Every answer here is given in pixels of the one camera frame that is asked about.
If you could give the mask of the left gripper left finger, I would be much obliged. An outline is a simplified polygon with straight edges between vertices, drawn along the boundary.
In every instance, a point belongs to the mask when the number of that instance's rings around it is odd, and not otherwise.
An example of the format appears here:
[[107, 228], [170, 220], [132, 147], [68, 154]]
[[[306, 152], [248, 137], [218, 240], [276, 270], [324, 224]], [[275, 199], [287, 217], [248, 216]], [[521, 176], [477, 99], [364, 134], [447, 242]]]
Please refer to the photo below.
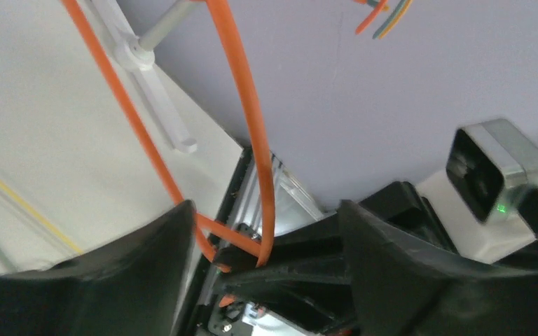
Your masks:
[[194, 224], [186, 200], [50, 269], [0, 275], [0, 335], [170, 335]]

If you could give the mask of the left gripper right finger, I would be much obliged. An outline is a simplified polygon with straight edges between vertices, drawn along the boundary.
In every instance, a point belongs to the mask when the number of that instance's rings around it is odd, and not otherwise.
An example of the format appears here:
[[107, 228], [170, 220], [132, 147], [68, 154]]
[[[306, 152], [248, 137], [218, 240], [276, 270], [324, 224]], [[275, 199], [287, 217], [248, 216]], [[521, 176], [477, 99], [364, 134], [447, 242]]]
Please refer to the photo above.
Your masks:
[[538, 269], [463, 258], [349, 200], [337, 217], [363, 335], [538, 335]]

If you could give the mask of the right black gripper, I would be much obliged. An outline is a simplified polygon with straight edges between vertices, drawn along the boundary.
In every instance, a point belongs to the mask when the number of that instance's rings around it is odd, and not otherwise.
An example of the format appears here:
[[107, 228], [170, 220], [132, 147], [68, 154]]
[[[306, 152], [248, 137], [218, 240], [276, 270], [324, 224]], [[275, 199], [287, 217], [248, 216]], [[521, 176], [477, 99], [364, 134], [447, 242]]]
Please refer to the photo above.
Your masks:
[[[447, 251], [456, 252], [429, 200], [407, 181], [395, 181], [359, 202], [396, 228]], [[230, 274], [220, 291], [269, 308], [318, 334], [358, 334], [351, 271], [343, 253], [337, 214], [278, 236], [269, 261], [230, 245], [214, 265]]]

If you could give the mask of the pale yellow hanger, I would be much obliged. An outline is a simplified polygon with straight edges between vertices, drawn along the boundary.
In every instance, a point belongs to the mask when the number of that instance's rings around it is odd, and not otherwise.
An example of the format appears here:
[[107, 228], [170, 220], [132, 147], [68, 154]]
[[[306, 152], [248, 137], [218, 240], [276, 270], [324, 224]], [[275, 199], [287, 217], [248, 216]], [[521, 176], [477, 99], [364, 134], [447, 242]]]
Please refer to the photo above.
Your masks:
[[76, 244], [70, 237], [68, 237], [58, 226], [51, 223], [47, 217], [41, 214], [35, 209], [28, 201], [21, 197], [18, 193], [11, 189], [6, 183], [0, 179], [0, 192], [2, 192], [8, 199], [10, 199], [16, 206], [22, 209], [27, 215], [33, 218], [39, 225], [49, 232], [51, 236], [56, 238], [62, 244], [67, 246], [75, 253], [83, 254], [85, 251]]

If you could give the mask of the orange plastic hanger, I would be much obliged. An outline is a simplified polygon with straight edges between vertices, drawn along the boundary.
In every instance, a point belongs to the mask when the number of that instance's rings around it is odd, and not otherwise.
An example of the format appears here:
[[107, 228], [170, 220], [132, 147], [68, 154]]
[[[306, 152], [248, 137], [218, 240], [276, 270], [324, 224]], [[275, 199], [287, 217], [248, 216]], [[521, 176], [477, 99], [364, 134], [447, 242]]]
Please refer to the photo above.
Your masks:
[[382, 11], [387, 11], [389, 8], [387, 5], [388, 0], [355, 0], [355, 2], [358, 4], [365, 4], [372, 8], [372, 11], [368, 16], [355, 29], [356, 35], [362, 33]]

